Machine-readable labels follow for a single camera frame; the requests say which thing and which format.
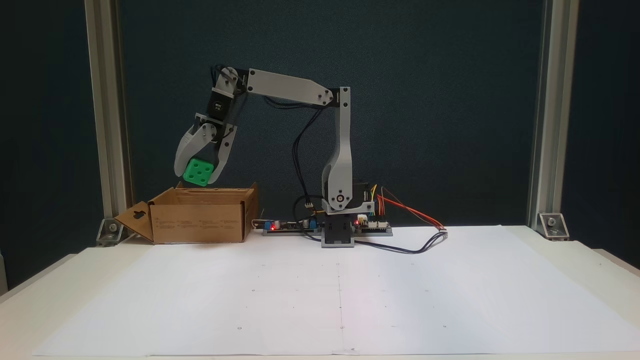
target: green dice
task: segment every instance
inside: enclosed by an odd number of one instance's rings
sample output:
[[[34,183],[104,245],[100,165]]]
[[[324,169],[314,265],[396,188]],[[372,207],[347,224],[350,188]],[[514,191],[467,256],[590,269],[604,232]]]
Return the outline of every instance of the green dice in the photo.
[[[190,183],[207,186],[213,173],[213,164],[204,160],[192,158],[184,171],[184,179]]]

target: red wire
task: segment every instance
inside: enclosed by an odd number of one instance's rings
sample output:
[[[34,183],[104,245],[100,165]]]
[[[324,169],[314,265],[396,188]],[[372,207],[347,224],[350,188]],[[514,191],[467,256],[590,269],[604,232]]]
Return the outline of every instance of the red wire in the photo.
[[[426,214],[421,213],[420,211],[417,211],[416,209],[412,209],[412,208],[410,208],[410,207],[408,207],[406,205],[402,205],[402,204],[400,204],[398,202],[395,202],[393,200],[390,200],[390,199],[388,199],[388,198],[386,198],[386,197],[384,197],[382,195],[378,195],[378,201],[380,201],[380,202],[381,201],[387,201],[390,204],[397,206],[398,208],[407,209],[407,210],[411,211],[412,213],[414,213],[416,215],[420,215],[420,216],[424,217],[425,219],[430,221],[435,227],[437,227],[439,229],[444,229],[444,225],[442,225],[439,221],[437,221],[436,219],[430,217],[429,215],[426,215]]]

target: yellow wire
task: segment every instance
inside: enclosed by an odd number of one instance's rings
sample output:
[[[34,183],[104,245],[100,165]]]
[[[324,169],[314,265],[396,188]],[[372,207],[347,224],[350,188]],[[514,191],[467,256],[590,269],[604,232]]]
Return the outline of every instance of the yellow wire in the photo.
[[[371,189],[371,201],[373,201],[375,198],[373,197],[373,195],[375,195],[376,193],[376,189],[378,188],[378,184],[375,184],[373,186],[373,189]],[[373,211],[372,211],[373,215],[376,216],[376,207],[373,207]]]

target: cardboard box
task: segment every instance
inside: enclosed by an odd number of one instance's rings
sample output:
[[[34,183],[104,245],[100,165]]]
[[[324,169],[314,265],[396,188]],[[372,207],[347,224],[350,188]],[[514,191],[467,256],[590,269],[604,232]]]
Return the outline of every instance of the cardboard box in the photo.
[[[258,215],[258,186],[184,188],[179,183],[115,219],[154,244],[241,243]]]

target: dark backdrop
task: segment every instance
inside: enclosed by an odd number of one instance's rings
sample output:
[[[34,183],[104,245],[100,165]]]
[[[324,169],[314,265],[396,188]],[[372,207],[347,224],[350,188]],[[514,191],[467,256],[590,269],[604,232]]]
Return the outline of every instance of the dark backdrop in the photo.
[[[224,63],[351,86],[355,177],[445,224],[525,224],[541,3],[125,0],[136,198],[178,182],[176,146],[205,112],[209,66]],[[289,218],[301,193],[291,144],[310,116],[249,99],[215,185],[257,181],[264,216]],[[333,129],[325,113],[300,145],[312,193]]]
[[[564,170],[572,238],[640,267],[636,1],[581,1]]]
[[[84,3],[3,3],[0,251],[12,288],[95,245],[102,195]]]

